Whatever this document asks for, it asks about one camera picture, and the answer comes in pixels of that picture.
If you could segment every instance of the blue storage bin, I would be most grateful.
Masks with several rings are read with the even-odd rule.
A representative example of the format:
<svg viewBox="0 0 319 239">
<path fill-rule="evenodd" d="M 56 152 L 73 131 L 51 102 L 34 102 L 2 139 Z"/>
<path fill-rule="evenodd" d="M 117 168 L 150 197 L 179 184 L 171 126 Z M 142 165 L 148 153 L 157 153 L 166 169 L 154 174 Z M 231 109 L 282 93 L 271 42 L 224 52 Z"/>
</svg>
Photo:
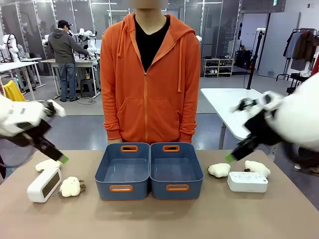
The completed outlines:
<svg viewBox="0 0 319 239">
<path fill-rule="evenodd" d="M 151 145 L 151 181 L 157 199 L 196 199 L 203 172 L 190 143 Z"/>
<path fill-rule="evenodd" d="M 103 200 L 141 200 L 148 195 L 150 146 L 114 143 L 107 146 L 95 174 Z"/>
</svg>

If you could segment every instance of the yellow cloth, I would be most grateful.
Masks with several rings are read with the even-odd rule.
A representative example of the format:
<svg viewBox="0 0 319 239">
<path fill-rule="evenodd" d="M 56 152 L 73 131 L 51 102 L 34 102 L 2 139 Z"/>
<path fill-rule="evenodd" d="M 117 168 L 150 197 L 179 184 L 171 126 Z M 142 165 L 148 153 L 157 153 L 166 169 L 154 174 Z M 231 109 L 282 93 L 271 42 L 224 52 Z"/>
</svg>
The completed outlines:
<svg viewBox="0 0 319 239">
<path fill-rule="evenodd" d="M 13 81 L 9 81 L 8 84 L 4 85 L 4 91 L 5 96 L 12 101 L 25 101 L 24 96 Z"/>
</svg>

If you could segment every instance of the shoe rack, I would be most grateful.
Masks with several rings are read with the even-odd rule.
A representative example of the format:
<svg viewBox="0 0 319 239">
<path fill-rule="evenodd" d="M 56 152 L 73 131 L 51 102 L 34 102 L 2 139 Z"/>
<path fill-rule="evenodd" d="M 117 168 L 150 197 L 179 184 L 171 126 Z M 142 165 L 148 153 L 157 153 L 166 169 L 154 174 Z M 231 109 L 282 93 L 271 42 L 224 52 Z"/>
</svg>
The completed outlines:
<svg viewBox="0 0 319 239">
<path fill-rule="evenodd" d="M 204 77 L 206 76 L 219 76 L 230 75 L 232 76 L 234 66 L 234 59 L 228 58 L 212 58 L 204 59 Z M 217 73 L 206 73 L 206 71 L 217 70 Z"/>
</svg>

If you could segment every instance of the brown table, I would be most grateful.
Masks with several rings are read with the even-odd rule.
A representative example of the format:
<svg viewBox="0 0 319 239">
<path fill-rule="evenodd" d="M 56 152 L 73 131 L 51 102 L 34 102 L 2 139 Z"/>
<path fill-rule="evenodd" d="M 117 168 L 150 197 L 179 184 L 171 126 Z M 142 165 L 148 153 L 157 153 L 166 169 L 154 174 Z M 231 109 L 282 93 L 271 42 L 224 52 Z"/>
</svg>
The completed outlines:
<svg viewBox="0 0 319 239">
<path fill-rule="evenodd" d="M 265 194 L 234 193 L 226 179 L 207 174 L 224 162 L 227 151 L 197 151 L 205 178 L 197 200 L 103 201 L 94 175 L 102 151 L 66 150 L 70 160 L 64 178 L 85 180 L 78 197 L 51 197 L 44 204 L 28 200 L 26 189 L 36 178 L 35 165 L 45 156 L 17 169 L 0 186 L 0 238 L 3 239 L 314 239 L 319 212 L 263 152 L 247 157 L 271 170 Z M 232 164 L 242 171 L 244 160 Z"/>
</svg>

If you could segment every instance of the white stuffed toy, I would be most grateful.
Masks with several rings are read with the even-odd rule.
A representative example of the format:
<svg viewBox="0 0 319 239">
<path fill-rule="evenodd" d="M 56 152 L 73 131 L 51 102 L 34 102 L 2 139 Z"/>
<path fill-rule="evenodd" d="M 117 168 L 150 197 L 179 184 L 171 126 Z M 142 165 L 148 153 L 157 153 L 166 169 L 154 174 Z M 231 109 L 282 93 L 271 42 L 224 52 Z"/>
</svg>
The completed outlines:
<svg viewBox="0 0 319 239">
<path fill-rule="evenodd" d="M 60 161 L 55 161 L 53 159 L 48 159 L 48 160 L 45 160 L 43 162 L 38 163 L 35 166 L 35 170 L 38 173 L 41 173 L 44 169 L 47 169 L 47 168 L 60 168 L 60 166 L 62 164 L 63 163 L 61 163 Z"/>
<path fill-rule="evenodd" d="M 227 177 L 230 172 L 230 165 L 228 163 L 217 163 L 208 167 L 208 173 L 216 178 Z"/>
<path fill-rule="evenodd" d="M 81 192 L 80 181 L 76 177 L 68 177 L 62 182 L 59 192 L 63 197 L 79 195 Z"/>
<path fill-rule="evenodd" d="M 270 170 L 264 164 L 259 162 L 247 160 L 245 162 L 245 168 L 249 169 L 251 172 L 261 173 L 266 178 L 270 175 Z"/>
</svg>

